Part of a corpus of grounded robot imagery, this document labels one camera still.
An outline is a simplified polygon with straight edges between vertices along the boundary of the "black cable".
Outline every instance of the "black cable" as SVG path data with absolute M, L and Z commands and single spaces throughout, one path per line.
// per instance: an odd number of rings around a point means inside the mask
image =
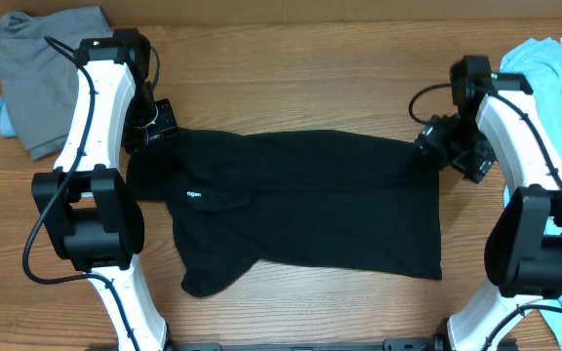
M 436 85 L 426 87 L 426 88 L 422 89 L 421 91 L 419 91 L 411 99 L 411 103 L 409 104 L 409 115 L 411 116 L 411 118 L 418 123 L 426 125 L 427 123 L 425 121 L 420 120 L 419 118 L 417 118 L 413 114 L 414 102 L 420 96 L 424 95 L 427 92 L 430 92 L 430 91 L 436 90 L 436 89 L 442 89 L 442 88 L 454 88 L 457 84 L 458 83 L 455 83 L 455 84 L 450 84 L 450 83 L 436 84 Z M 520 116 L 520 118 L 526 123 L 526 126 L 530 129 L 531 133 L 533 134 L 533 137 L 535 138 L 535 142 L 537 143 L 537 145 L 540 149 L 540 152 L 542 153 L 543 159 L 545 160 L 545 164 L 547 165 L 547 167 L 549 169 L 549 173 L 552 176 L 552 178 L 554 179 L 554 182 L 556 182 L 556 185 L 558 185 L 558 187 L 561 189 L 561 192 L 562 192 L 562 180 L 558 176 L 558 170 L 554 167 L 554 164 L 552 163 L 552 159 L 550 158 L 550 155 L 547 152 L 547 149 L 545 148 L 545 145 L 543 144 L 542 136 L 539 134 L 539 131 L 537 131 L 537 128 L 535 128 L 535 125 L 530 120 L 530 118 L 528 118 L 528 114 L 524 113 L 524 111 L 522 111 L 519 107 L 517 107 L 513 102 L 509 101 L 507 98 L 505 98 L 505 97 L 503 97 L 503 96 L 501 96 L 501 95 L 499 95 L 499 94 L 497 94 L 497 93 L 495 93 L 495 92 L 493 92 L 489 89 L 486 89 L 486 88 L 483 88 L 483 87 L 477 87 L 473 84 L 466 84 L 466 86 L 467 86 L 468 89 L 477 90 L 479 92 L 487 94 L 490 97 L 497 98 L 498 100 L 500 100 L 501 102 L 506 104 L 513 111 L 515 111 L 515 113 L 517 113 Z M 531 309 L 538 309 L 538 310 L 562 313 L 562 308 L 560 308 L 560 307 L 545 306 L 545 305 L 539 305 L 539 304 L 522 305 L 522 306 L 518 307 L 516 310 L 509 313 L 506 317 L 504 317 L 498 323 L 498 325 L 490 332 L 490 334 L 487 337 L 486 342 L 483 345 L 481 351 L 489 350 L 489 348 L 492 345 L 492 341 L 494 340 L 496 335 L 498 335 L 498 333 L 502 330 L 502 328 L 504 328 L 504 326 L 506 326 L 513 318 L 515 318 L 517 315 L 523 315 L 525 311 L 531 310 Z
M 153 95 L 153 91 L 155 91 L 155 87 L 157 86 L 157 81 L 160 79 L 160 55 L 157 54 L 157 50 L 151 46 L 151 50 L 155 55 L 155 77 L 153 77 L 153 82 L 151 82 L 151 94 Z
M 416 104 L 416 100 L 423 96 L 424 94 L 433 91 L 433 90 L 437 90 L 437 89 L 442 89 L 442 88 L 452 88 L 452 84 L 450 83 L 443 83 L 443 84 L 435 84 L 432 86 L 428 86 L 422 90 L 420 90 L 417 94 L 415 94 L 412 98 L 411 101 L 409 102 L 409 116 L 411 116 L 411 119 L 413 119 L 414 121 L 422 124 L 422 125 L 427 125 L 428 122 L 421 120 L 420 118 L 418 118 L 416 116 L 416 114 L 414 113 L 414 104 Z
M 125 331 L 127 332 L 127 337 L 129 337 L 132 340 L 132 343 L 134 344 L 134 349 L 136 351 L 140 351 L 140 348 L 138 346 L 138 342 L 136 340 L 136 337 L 134 336 L 134 332 L 132 331 L 132 328 L 130 327 L 129 321 L 127 320 L 127 315 L 125 314 L 123 302 L 121 301 L 120 297 L 118 296 L 118 293 L 116 292 L 116 289 L 114 289 L 114 286 L 112 285 L 112 282 L 110 280 L 103 277 L 101 274 L 96 274 L 96 273 L 78 274 L 78 275 L 55 278 L 55 279 L 44 279 L 44 278 L 40 278 L 40 277 L 36 276 L 31 271 L 31 268 L 29 267 L 29 252 L 31 251 L 31 247 L 34 243 L 34 240 L 36 239 L 36 236 L 38 235 L 38 230 L 40 229 L 40 227 L 45 222 L 45 218 L 47 217 L 47 214 L 49 213 L 49 210 L 51 209 L 51 207 L 54 205 L 54 203 L 56 201 L 58 201 L 60 199 L 60 196 L 61 196 L 63 190 L 70 183 L 70 180 L 72 179 L 73 174 L 75 173 L 75 170 L 77 170 L 77 167 L 79 166 L 79 163 L 81 162 L 82 157 L 85 156 L 84 148 L 86 147 L 86 141 L 88 139 L 88 134 L 90 132 L 90 127 L 91 127 L 92 121 L 93 121 L 93 114 L 95 112 L 95 95 L 97 94 L 97 91 L 95 91 L 95 85 L 93 84 L 93 80 L 90 77 L 90 74 L 88 74 L 88 71 L 86 70 L 86 68 L 84 68 L 81 65 L 77 65 L 75 63 L 74 58 L 72 56 L 68 55 L 67 53 L 65 53 L 62 48 L 70 51 L 71 53 L 73 52 L 72 49 L 67 47 L 66 45 L 64 45 L 59 40 L 56 40 L 56 39 L 54 39 L 52 37 L 49 37 L 49 36 L 45 37 L 45 41 L 52 48 L 54 48 L 57 52 L 62 54 L 66 59 L 73 62 L 73 64 L 75 64 L 77 69 L 79 69 L 84 74 L 84 77 L 86 77 L 86 80 L 88 80 L 88 86 L 90 88 L 90 105 L 89 105 L 89 109 L 88 109 L 88 118 L 86 119 L 86 125 L 84 126 L 84 132 L 83 132 L 81 140 L 79 142 L 79 147 L 77 148 L 77 154 L 75 155 L 75 159 L 73 160 L 73 164 L 71 165 L 70 170 L 68 171 L 68 173 L 64 177 L 64 180 L 62 181 L 61 185 L 56 190 L 56 193 L 54 194 L 54 196 L 52 196 L 52 198 L 47 203 L 47 206 L 45 207 L 45 209 L 38 216 L 38 220 L 36 220 L 36 224 L 34 224 L 34 227 L 32 228 L 32 230 L 29 234 L 29 237 L 27 238 L 27 242 L 25 243 L 25 248 L 23 249 L 23 258 L 22 258 L 23 272 L 25 273 L 27 278 L 29 278 L 30 280 L 32 280 L 35 283 L 42 284 L 42 285 L 60 284 L 60 283 L 72 282 L 72 281 L 77 281 L 77 280 L 82 280 L 82 279 L 97 279 L 97 280 L 103 282 L 105 284 L 105 287 L 109 289 L 112 296 L 114 297 L 114 302 L 116 303 L 116 306 L 118 307 L 118 312 L 120 313 L 121 318 L 123 320 L 123 325 L 125 327 Z
M 498 325 L 492 330 L 492 332 L 489 333 L 489 336 L 487 336 L 485 344 L 480 349 L 480 351 L 488 351 L 489 348 L 492 346 L 492 341 L 494 340 L 496 335 L 498 335 L 498 333 L 502 330 L 502 328 L 504 328 L 504 326 L 506 326 L 517 315 L 524 315 L 525 311 L 532 310 L 532 309 L 562 313 L 562 308 L 554 307 L 554 306 L 545 306 L 545 305 L 539 305 L 539 304 L 529 304 L 529 305 L 519 306 L 513 312 L 509 313 L 506 317 L 504 317 L 498 323 Z

